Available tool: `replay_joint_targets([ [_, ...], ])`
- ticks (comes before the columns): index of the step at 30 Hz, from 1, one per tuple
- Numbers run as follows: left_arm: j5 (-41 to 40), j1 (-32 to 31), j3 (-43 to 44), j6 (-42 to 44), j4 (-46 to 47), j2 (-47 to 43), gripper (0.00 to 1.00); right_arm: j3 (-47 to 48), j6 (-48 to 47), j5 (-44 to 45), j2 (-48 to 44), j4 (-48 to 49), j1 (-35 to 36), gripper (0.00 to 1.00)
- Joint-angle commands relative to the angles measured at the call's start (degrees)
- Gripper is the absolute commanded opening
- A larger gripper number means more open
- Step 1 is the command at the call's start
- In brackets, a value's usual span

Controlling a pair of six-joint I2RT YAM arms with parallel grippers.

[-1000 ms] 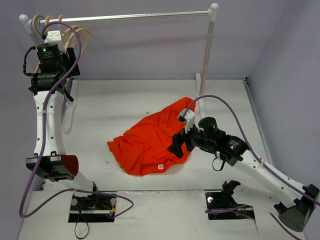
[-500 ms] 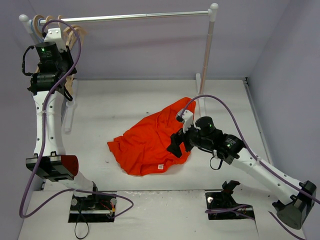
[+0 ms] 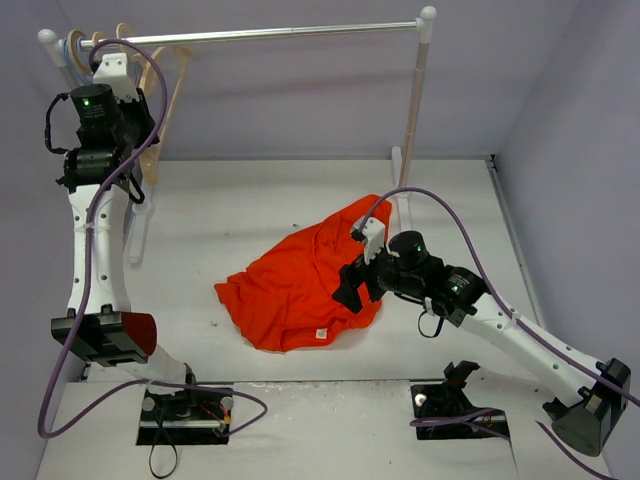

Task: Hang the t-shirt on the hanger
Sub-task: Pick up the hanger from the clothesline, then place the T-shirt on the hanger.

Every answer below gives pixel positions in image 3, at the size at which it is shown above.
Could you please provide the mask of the orange t shirt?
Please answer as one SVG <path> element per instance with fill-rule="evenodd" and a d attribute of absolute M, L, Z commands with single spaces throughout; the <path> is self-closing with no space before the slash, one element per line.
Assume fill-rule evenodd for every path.
<path fill-rule="evenodd" d="M 369 327 L 382 307 L 358 313 L 332 299 L 339 270 L 362 252 L 351 227 L 379 199 L 367 195 L 322 222 L 288 235 L 245 270 L 214 285 L 240 334 L 256 349 L 288 352 L 330 345 L 345 331 Z"/>

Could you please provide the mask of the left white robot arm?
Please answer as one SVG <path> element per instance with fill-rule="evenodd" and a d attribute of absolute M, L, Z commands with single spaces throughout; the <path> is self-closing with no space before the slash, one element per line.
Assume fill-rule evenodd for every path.
<path fill-rule="evenodd" d="M 185 385 L 192 372 L 160 346 L 153 316 L 132 310 L 124 279 L 127 210 L 144 197 L 132 172 L 159 127 L 142 95 L 124 102 L 109 85 L 91 84 L 67 97 L 79 116 L 80 144 L 66 153 L 58 182 L 73 214 L 74 283 L 51 334 L 65 353 L 127 372 L 165 395 L 175 418 L 191 418 L 200 406 L 198 391 Z"/>

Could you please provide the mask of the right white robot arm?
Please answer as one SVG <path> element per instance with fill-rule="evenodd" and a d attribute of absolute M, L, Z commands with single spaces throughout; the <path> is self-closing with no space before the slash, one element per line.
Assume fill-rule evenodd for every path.
<path fill-rule="evenodd" d="M 473 334 L 515 360 L 553 393 L 544 405 L 553 432 L 577 452 L 601 454 L 630 400 L 630 368 L 585 354 L 521 316 L 472 271 L 431 255 L 422 235 L 387 240 L 372 220 L 353 228 L 364 251 L 339 271 L 335 301 L 352 313 L 391 292 L 424 313 Z"/>

